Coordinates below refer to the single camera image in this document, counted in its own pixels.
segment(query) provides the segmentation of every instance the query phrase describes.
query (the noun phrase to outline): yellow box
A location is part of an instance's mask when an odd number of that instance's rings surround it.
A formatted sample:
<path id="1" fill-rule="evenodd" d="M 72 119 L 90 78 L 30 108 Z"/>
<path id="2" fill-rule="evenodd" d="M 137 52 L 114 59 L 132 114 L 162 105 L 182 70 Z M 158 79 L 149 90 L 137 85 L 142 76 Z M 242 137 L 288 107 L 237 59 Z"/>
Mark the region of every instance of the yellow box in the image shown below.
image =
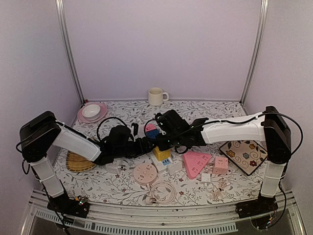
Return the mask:
<path id="1" fill-rule="evenodd" d="M 159 162 L 171 157 L 171 149 L 160 151 L 158 147 L 155 147 L 153 153 Z"/>

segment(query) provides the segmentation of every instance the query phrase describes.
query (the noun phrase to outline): pink plate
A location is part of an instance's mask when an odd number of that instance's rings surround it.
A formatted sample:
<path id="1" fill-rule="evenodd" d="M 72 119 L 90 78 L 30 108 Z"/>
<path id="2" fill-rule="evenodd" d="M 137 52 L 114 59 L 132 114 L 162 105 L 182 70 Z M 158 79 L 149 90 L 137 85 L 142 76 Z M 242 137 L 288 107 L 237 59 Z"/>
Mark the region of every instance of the pink plate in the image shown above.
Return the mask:
<path id="1" fill-rule="evenodd" d="M 83 112 L 83 109 L 88 106 L 88 105 L 91 105 L 91 104 L 97 104 L 100 106 L 100 116 L 96 119 L 96 120 L 93 120 L 93 121 L 88 121 L 87 119 L 84 118 L 82 112 Z M 98 122 L 100 121 L 105 115 L 107 114 L 107 106 L 104 104 L 104 103 L 95 103 L 95 102 L 90 102 L 90 103 L 87 103 L 83 108 L 81 108 L 79 111 L 78 111 L 78 114 L 77 114 L 77 118 L 79 121 L 81 122 L 84 122 L 84 123 L 95 123 L 95 122 Z"/>

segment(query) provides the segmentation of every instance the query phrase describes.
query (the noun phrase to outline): white cable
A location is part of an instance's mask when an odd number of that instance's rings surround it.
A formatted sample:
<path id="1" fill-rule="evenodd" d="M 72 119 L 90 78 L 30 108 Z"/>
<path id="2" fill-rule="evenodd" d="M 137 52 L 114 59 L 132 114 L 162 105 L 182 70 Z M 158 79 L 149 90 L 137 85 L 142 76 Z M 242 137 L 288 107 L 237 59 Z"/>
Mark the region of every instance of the white cable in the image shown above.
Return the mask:
<path id="1" fill-rule="evenodd" d="M 171 202 L 173 202 L 176 198 L 176 190 L 174 188 L 174 186 L 172 184 L 170 184 L 169 182 L 166 182 L 166 181 L 158 181 L 156 183 L 154 183 L 151 187 L 150 185 L 148 184 L 147 185 L 148 187 L 148 190 L 149 190 L 149 199 L 153 199 L 155 202 L 158 202 L 160 204 L 170 204 Z M 155 194 L 154 194 L 154 191 L 158 188 L 158 187 L 164 187 L 164 188 L 167 188 L 169 189 L 169 191 L 171 192 L 171 195 L 168 199 L 166 200 L 160 200 L 158 199 Z"/>

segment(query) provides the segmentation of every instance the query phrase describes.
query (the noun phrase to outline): round power strip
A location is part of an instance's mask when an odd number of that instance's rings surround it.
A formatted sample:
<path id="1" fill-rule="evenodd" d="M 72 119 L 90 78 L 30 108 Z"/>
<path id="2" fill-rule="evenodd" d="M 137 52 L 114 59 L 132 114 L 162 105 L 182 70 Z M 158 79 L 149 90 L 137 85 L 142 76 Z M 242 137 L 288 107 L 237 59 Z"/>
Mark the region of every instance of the round power strip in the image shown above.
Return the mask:
<path id="1" fill-rule="evenodd" d="M 152 164 L 139 164 L 134 169 L 134 178 L 140 185 L 153 184 L 157 179 L 157 169 Z"/>

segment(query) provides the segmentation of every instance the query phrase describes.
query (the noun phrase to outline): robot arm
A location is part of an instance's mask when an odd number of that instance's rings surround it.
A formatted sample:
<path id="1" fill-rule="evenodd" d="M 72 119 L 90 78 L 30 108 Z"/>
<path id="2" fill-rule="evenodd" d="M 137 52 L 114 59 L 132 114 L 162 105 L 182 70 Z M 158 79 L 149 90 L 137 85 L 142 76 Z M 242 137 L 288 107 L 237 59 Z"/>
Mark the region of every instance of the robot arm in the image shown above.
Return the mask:
<path id="1" fill-rule="evenodd" d="M 20 130 L 20 138 L 22 156 L 47 191 L 50 201 L 48 207 L 79 217 L 87 216 L 89 204 L 68 197 L 46 157 L 52 145 L 79 154 L 97 165 L 112 163 L 118 157 L 137 157 L 154 148 L 146 137 L 135 140 L 131 130 L 121 125 L 112 128 L 103 141 L 94 141 L 57 121 L 50 111 L 25 124 Z"/>
<path id="2" fill-rule="evenodd" d="M 268 106 L 263 113 L 245 117 L 225 119 L 201 118 L 191 125 L 175 111 L 157 114 L 159 127 L 166 132 L 156 137 L 161 151 L 171 146 L 204 146 L 221 141 L 265 141 L 268 160 L 265 176 L 258 199 L 239 203 L 237 212 L 240 217 L 248 217 L 276 210 L 275 194 L 283 172 L 291 158 L 291 132 L 280 113 Z"/>

